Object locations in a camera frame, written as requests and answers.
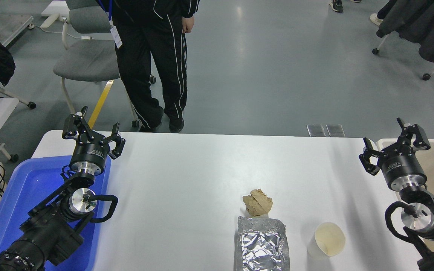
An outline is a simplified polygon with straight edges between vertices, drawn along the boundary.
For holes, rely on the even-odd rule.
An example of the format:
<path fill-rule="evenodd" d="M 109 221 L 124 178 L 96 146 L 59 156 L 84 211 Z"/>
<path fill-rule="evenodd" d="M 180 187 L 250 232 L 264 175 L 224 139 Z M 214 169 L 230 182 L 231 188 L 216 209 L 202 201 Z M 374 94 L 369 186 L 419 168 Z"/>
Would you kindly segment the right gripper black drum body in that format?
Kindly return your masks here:
<path fill-rule="evenodd" d="M 427 182 L 415 154 L 388 155 L 379 160 L 388 187 L 422 186 Z"/>

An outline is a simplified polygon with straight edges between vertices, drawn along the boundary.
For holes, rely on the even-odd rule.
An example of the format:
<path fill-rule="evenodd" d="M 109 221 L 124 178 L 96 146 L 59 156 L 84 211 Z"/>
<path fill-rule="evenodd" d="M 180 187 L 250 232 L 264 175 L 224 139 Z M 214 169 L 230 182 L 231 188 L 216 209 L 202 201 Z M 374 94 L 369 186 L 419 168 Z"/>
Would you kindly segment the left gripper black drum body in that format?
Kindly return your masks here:
<path fill-rule="evenodd" d="M 108 143 L 101 144 L 101 140 L 97 137 L 96 142 L 92 142 L 85 135 L 78 136 L 70 167 L 77 170 L 82 164 L 90 163 L 99 170 L 104 170 L 110 146 Z"/>

